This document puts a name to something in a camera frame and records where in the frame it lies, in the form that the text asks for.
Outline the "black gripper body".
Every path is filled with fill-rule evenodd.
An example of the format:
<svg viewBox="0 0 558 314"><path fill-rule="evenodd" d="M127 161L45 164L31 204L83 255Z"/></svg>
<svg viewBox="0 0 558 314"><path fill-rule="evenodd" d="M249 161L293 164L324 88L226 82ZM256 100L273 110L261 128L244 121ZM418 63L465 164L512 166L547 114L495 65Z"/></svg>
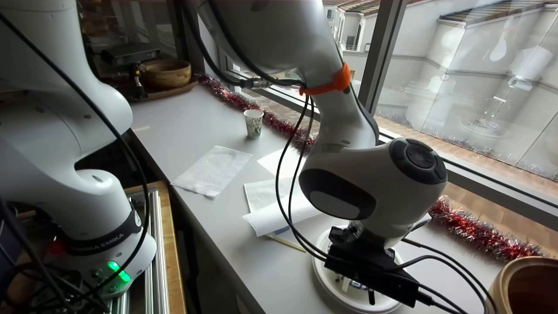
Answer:
<svg viewBox="0 0 558 314"><path fill-rule="evenodd" d="M348 229L333 227L329 231L331 246L326 252L326 267L352 279L361 281L371 290L387 295L402 306L413 307L418 300L418 281L413 279L402 267L385 265L385 264L362 264L359 259L347 255L350 248L368 248L368 250L381 250L371 248L359 241L354 232Z"/></svg>

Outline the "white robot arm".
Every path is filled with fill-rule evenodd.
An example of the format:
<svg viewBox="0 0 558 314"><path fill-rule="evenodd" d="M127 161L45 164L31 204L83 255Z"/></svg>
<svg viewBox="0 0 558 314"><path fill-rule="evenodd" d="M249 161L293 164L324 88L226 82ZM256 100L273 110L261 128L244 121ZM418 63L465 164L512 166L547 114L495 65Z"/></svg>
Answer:
<svg viewBox="0 0 558 314"><path fill-rule="evenodd" d="M195 9L232 58L259 77L293 72L315 102L320 129L298 183L341 222L327 269L404 306L422 302L422 286L388 252L441 194L444 164L416 140L378 142L320 0L195 0ZM1 110L1 199L45 211L68 262L102 295L125 292L157 245L113 175L75 166L132 122L125 98L87 67L76 2L1 0L1 75L24 93Z"/></svg>

